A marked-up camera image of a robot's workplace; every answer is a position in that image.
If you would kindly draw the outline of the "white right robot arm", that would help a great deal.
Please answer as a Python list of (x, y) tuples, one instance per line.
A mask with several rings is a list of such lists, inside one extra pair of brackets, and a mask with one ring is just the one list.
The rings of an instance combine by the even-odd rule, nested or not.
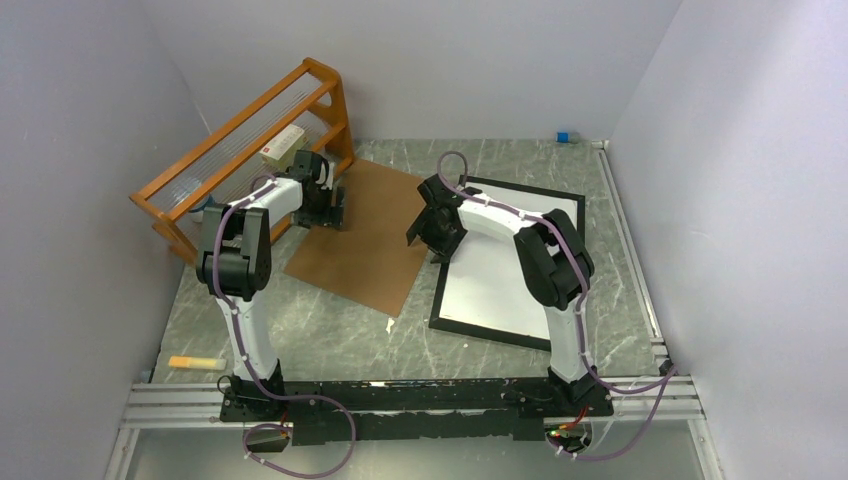
[(551, 405), (564, 415), (577, 413), (595, 387), (582, 320), (595, 267), (570, 217), (561, 209), (522, 210), (473, 187), (459, 190), (440, 174), (422, 181), (417, 191), (424, 207), (406, 240), (421, 240), (436, 263), (449, 262), (470, 232), (514, 246), (526, 289), (545, 309)]

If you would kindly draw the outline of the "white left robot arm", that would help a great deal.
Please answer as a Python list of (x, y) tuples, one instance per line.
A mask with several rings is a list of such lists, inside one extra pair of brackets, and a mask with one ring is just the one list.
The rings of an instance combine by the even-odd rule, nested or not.
[(221, 309), (234, 356), (231, 388), (262, 420), (286, 406), (279, 357), (271, 343), (263, 291), (273, 272), (271, 228), (284, 218), (303, 228), (343, 223), (344, 190), (334, 163), (295, 152), (282, 172), (266, 174), (244, 197), (213, 203), (203, 213), (195, 271)]

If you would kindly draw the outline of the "brown backing board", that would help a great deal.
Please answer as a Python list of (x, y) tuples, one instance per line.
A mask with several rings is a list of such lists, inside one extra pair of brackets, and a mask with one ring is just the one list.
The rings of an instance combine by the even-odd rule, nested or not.
[(409, 173), (357, 160), (343, 175), (343, 225), (313, 228), (284, 273), (380, 311), (400, 315), (424, 263), (427, 247), (406, 233), (424, 206)]

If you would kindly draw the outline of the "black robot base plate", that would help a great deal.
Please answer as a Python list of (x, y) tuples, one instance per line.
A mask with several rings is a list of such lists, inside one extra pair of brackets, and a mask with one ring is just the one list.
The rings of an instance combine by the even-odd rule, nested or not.
[(284, 423), (297, 446), (327, 442), (507, 436), (534, 441), (557, 420), (610, 417), (611, 395), (560, 397), (549, 377), (377, 381), (283, 381), (285, 396), (249, 398), (222, 389), (220, 419)]

